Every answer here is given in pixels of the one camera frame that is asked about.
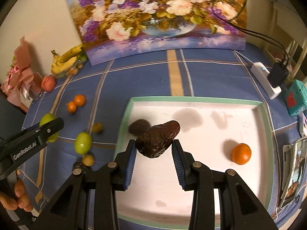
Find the white wall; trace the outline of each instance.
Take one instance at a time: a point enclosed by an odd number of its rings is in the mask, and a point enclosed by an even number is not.
[[[248,28],[267,33],[272,4],[269,0],[248,0]],[[13,51],[25,36],[31,44],[32,67],[44,75],[50,74],[51,50],[63,54],[81,43],[73,25],[66,0],[18,0],[0,27],[0,82],[6,79]],[[264,43],[248,37],[262,47]]]

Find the finger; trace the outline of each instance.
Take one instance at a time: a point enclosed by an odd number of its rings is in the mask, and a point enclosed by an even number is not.
[[[21,197],[17,199],[17,203],[18,203],[18,207],[20,207],[21,209],[29,206],[30,205],[29,196],[27,194],[22,195]]]
[[[20,178],[17,178],[17,182],[14,187],[14,191],[17,197],[21,197],[26,193],[26,186]]]
[[[0,192],[0,202],[7,210],[16,210],[18,208],[17,202],[2,192]]]
[[[23,208],[26,212],[31,212],[33,210],[33,206],[29,204],[28,206]]]
[[[20,169],[16,169],[16,175],[20,176],[21,175],[21,170]]]

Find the power strip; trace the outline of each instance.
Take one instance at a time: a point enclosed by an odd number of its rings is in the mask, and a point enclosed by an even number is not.
[[[270,72],[261,62],[255,62],[251,67],[251,72],[260,82],[261,86],[266,91],[270,99],[276,98],[281,93],[281,88],[279,86],[277,86],[276,88],[273,88],[271,86],[270,82],[267,79]]]

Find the table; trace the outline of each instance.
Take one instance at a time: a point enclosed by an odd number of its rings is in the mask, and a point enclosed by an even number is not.
[[[269,68],[269,60],[256,46],[247,44],[241,53]],[[261,101],[267,109],[275,150],[271,160],[274,162],[274,185],[268,212],[281,227],[299,208],[306,185],[307,172],[298,203],[292,202],[276,213],[282,174],[281,149],[284,144],[300,137],[298,119],[288,115],[281,96],[274,100],[268,98],[250,69],[251,64],[234,51],[222,49],[165,50],[128,56],[94,67],[86,63],[77,75],[59,81],[51,93],[44,93],[33,102],[24,121],[23,128],[27,128],[38,123],[44,114],[52,112],[65,122],[58,140],[48,144],[21,168],[21,177],[35,209],[41,211],[71,175],[73,163],[81,158],[74,150],[76,136],[82,131],[90,131],[94,122],[102,123],[105,129],[103,134],[92,136],[90,152],[96,159],[92,168],[97,170],[113,160],[122,115],[131,97],[235,98]],[[87,102],[71,115],[66,104],[77,94],[85,95]],[[120,226],[122,230],[154,229],[121,219]]]

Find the black cable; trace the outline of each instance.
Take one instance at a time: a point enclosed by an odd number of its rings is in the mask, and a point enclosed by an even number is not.
[[[217,0],[212,0],[211,9],[212,9],[212,12],[214,13],[214,15],[215,15],[217,18],[219,18],[221,21],[223,21],[223,22],[229,24],[230,26],[234,27],[235,29],[237,29],[237,30],[239,30],[239,31],[241,31],[241,32],[243,32],[243,33],[245,33],[245,34],[247,34],[247,35],[251,35],[251,36],[257,37],[257,38],[259,38],[259,39],[262,39],[262,40],[264,40],[264,41],[266,41],[266,42],[268,42],[268,43],[270,43],[270,44],[272,44],[272,45],[274,45],[274,46],[276,46],[276,47],[282,49],[283,52],[284,52],[284,57],[283,57],[282,63],[284,63],[284,61],[286,60],[286,57],[287,57],[287,63],[285,64],[285,66],[288,65],[288,63],[289,63],[289,55],[288,55],[288,53],[287,53],[285,47],[284,47],[279,41],[277,41],[276,39],[274,39],[274,38],[272,38],[272,37],[269,37],[269,36],[267,36],[267,35],[265,35],[265,34],[261,34],[261,33],[258,33],[258,32],[252,31],[252,30],[248,30],[248,29],[241,28],[241,27],[239,27],[239,26],[234,25],[234,24],[231,22],[231,21],[233,21],[234,19],[236,19],[237,17],[239,17],[239,15],[242,13],[243,9],[245,8],[245,6],[246,6],[246,4],[247,4],[247,0],[244,0],[241,10],[237,13],[237,15],[236,15],[234,18],[232,18],[232,19],[230,19],[230,20],[225,20],[225,19],[219,17],[219,16],[215,13],[215,11],[214,11],[214,8],[215,8],[215,7],[214,7],[214,4],[215,4],[216,2],[217,2]],[[278,46],[278,45],[276,45],[276,44],[274,44],[273,42],[269,41],[268,39],[265,39],[265,38],[259,36],[259,35],[261,35],[261,36],[263,36],[263,37],[267,37],[267,38],[269,38],[269,39],[275,41],[275,42],[278,43],[281,47]]]

